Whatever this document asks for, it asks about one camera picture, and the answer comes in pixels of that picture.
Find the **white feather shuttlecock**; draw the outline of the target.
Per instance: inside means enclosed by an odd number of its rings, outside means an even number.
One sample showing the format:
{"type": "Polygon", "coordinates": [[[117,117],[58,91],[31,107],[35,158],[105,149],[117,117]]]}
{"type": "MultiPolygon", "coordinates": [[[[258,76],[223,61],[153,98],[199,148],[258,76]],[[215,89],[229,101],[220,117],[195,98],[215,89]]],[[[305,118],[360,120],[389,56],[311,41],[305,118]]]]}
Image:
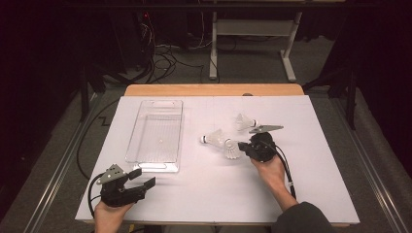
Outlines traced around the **white feather shuttlecock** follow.
{"type": "Polygon", "coordinates": [[[221,129],[218,129],[209,134],[200,137],[200,142],[202,144],[212,145],[218,148],[222,148],[225,142],[225,136],[221,129]]]}
{"type": "Polygon", "coordinates": [[[258,121],[243,114],[239,114],[235,119],[235,126],[238,131],[258,126],[258,121]]]}
{"type": "Polygon", "coordinates": [[[224,155],[228,159],[237,159],[241,156],[241,150],[238,147],[238,142],[227,139],[224,142],[224,155]]]}

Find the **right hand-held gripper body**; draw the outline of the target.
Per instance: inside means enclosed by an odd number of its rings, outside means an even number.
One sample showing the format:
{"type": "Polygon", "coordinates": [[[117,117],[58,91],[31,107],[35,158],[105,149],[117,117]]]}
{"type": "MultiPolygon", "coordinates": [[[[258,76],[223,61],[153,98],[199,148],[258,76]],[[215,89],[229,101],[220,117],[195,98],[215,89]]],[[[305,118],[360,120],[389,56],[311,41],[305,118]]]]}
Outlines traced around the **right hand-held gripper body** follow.
{"type": "Polygon", "coordinates": [[[250,131],[252,137],[246,150],[246,154],[258,162],[267,162],[275,155],[279,155],[276,144],[270,131],[283,129],[281,125],[261,125],[250,131]]]}

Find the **person's right hand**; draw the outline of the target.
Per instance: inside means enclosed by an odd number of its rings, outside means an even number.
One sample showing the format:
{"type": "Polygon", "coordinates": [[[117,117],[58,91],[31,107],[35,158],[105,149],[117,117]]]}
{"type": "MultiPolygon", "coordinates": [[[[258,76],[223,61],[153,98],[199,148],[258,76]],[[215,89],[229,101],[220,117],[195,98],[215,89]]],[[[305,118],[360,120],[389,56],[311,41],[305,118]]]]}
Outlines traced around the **person's right hand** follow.
{"type": "Polygon", "coordinates": [[[273,157],[266,162],[252,159],[251,162],[257,168],[260,178],[273,193],[286,190],[285,170],[279,157],[273,157]]]}

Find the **dark curtain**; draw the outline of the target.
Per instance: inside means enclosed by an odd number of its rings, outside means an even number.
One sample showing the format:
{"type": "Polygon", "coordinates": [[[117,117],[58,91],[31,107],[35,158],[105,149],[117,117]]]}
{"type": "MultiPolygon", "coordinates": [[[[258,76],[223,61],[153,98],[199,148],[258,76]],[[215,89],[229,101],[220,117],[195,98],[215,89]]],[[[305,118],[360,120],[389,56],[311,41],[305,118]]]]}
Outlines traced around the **dark curtain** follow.
{"type": "Polygon", "coordinates": [[[412,178],[412,0],[348,0],[335,45],[412,178]]]}
{"type": "Polygon", "coordinates": [[[0,0],[0,220],[79,83],[61,0],[0,0]]]}

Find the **aluminium floor rail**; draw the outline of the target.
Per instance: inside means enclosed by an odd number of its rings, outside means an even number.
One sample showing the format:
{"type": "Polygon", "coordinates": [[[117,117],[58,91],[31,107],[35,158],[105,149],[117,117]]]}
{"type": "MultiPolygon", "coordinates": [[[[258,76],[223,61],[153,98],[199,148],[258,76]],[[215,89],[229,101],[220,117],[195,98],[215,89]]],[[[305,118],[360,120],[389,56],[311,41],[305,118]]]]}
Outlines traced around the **aluminium floor rail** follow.
{"type": "Polygon", "coordinates": [[[81,112],[80,118],[76,121],[75,130],[69,134],[70,140],[65,145],[64,152],[58,154],[58,163],[55,166],[52,166],[51,160],[48,159],[42,165],[43,169],[52,168],[52,174],[45,184],[42,195],[37,202],[36,208],[30,216],[23,233],[39,232],[69,167],[74,161],[76,151],[80,147],[81,138],[86,134],[86,128],[91,123],[91,116],[96,111],[101,99],[102,94],[97,93],[92,93],[90,98],[84,98],[82,96],[81,101],[86,101],[86,111],[81,112]]]}
{"type": "Polygon", "coordinates": [[[393,232],[412,233],[412,231],[410,231],[406,226],[405,221],[400,215],[399,210],[395,206],[394,198],[392,197],[388,189],[385,187],[382,179],[379,177],[379,174],[376,168],[374,167],[372,161],[370,160],[369,155],[364,145],[362,144],[358,133],[349,125],[346,119],[345,109],[341,101],[338,99],[331,99],[331,103],[335,111],[338,113],[343,125],[345,126],[346,131],[350,135],[351,141],[355,145],[360,166],[375,195],[375,199],[379,203],[380,209],[383,211],[393,232]]]}

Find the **white board sheet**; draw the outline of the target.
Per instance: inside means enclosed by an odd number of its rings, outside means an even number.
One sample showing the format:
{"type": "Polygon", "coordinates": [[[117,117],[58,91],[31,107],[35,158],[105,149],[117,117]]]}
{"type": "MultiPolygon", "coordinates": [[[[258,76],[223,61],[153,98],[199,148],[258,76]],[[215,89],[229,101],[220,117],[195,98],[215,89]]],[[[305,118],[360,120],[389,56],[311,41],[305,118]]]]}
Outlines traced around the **white board sheet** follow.
{"type": "Polygon", "coordinates": [[[285,153],[298,201],[317,206],[332,223],[356,224],[359,217],[327,144],[312,102],[300,96],[185,97],[180,169],[156,174],[156,185],[126,220],[157,224],[269,224],[281,209],[248,157],[228,159],[200,143],[222,129],[238,132],[238,114],[275,124],[272,137],[285,153]]]}

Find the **black computer case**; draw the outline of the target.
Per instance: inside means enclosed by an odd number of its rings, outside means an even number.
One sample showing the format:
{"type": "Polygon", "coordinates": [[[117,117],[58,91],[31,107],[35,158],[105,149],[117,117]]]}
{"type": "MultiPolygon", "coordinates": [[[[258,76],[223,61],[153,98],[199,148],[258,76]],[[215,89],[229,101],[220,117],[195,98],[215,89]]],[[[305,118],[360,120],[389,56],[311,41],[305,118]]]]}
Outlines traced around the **black computer case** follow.
{"type": "Polygon", "coordinates": [[[123,70],[146,68],[150,62],[150,52],[144,46],[144,37],[137,15],[131,12],[113,12],[110,13],[110,17],[120,50],[123,70]]]}

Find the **person's left hand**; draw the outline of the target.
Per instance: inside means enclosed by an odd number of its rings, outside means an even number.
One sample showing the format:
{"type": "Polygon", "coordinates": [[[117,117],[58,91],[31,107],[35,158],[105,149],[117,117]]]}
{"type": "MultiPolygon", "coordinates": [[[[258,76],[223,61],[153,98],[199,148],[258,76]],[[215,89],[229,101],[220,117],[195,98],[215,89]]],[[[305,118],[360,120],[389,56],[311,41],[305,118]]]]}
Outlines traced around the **person's left hand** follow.
{"type": "Polygon", "coordinates": [[[100,201],[94,210],[94,233],[118,233],[124,216],[132,207],[132,204],[110,207],[100,201]]]}

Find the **black metal stand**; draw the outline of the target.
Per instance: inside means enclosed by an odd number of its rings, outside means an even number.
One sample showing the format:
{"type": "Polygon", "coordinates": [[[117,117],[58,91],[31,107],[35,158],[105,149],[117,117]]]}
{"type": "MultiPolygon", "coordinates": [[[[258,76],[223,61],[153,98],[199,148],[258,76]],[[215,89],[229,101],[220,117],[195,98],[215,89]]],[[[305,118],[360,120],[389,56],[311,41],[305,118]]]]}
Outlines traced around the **black metal stand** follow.
{"type": "Polygon", "coordinates": [[[348,67],[338,68],[335,71],[322,72],[315,80],[302,86],[307,91],[315,86],[328,86],[327,95],[330,98],[346,98],[345,118],[352,130],[355,126],[355,107],[357,77],[348,67]]]}
{"type": "Polygon", "coordinates": [[[86,64],[80,69],[81,121],[84,121],[89,113],[88,88],[91,87],[95,93],[104,93],[106,91],[103,72],[103,67],[96,63],[86,64]]]}

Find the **white metal desk frame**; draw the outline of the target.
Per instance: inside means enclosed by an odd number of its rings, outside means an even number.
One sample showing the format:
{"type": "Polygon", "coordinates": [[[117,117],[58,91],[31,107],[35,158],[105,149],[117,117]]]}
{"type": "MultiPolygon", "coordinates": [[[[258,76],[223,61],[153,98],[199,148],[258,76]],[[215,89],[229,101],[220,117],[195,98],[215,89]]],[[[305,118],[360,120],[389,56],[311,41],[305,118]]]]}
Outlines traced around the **white metal desk frame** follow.
{"type": "Polygon", "coordinates": [[[290,53],[301,17],[302,13],[296,13],[294,19],[289,20],[218,19],[218,15],[213,13],[209,79],[218,78],[217,40],[219,36],[268,36],[288,39],[286,48],[280,50],[279,54],[288,80],[295,83],[296,76],[290,53]]]}

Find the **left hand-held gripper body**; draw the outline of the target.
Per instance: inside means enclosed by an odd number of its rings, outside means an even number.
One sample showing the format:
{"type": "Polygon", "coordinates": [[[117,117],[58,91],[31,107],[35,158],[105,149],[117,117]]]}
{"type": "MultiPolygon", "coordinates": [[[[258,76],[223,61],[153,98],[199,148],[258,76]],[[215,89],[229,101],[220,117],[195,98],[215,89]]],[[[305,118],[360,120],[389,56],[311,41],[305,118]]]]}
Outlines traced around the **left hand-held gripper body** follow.
{"type": "Polygon", "coordinates": [[[132,196],[131,189],[126,188],[125,183],[129,181],[128,173],[124,172],[118,164],[111,165],[99,178],[101,185],[101,200],[110,207],[122,207],[131,203],[137,203],[144,198],[132,196]]]}

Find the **wooden table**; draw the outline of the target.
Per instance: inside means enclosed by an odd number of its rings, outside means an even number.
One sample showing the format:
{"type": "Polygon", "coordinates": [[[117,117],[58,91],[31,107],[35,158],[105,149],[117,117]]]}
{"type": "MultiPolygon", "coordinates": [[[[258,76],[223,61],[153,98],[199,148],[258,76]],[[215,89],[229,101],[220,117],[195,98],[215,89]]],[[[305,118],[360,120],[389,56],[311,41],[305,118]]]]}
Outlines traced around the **wooden table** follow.
{"type": "Polygon", "coordinates": [[[305,95],[297,84],[135,84],[127,88],[120,99],[109,133],[94,167],[103,172],[117,163],[122,168],[128,165],[125,154],[137,117],[144,100],[183,100],[185,97],[209,96],[300,96],[305,95]]]}

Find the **clear plastic container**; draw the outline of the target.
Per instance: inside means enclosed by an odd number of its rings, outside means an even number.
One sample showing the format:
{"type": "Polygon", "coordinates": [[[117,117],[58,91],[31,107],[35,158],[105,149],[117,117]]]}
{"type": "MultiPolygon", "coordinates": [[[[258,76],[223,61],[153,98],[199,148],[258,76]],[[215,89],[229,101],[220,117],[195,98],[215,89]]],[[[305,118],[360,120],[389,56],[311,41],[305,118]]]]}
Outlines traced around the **clear plastic container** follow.
{"type": "Polygon", "coordinates": [[[181,100],[142,101],[125,161],[143,172],[178,172],[183,105],[181,100]]]}

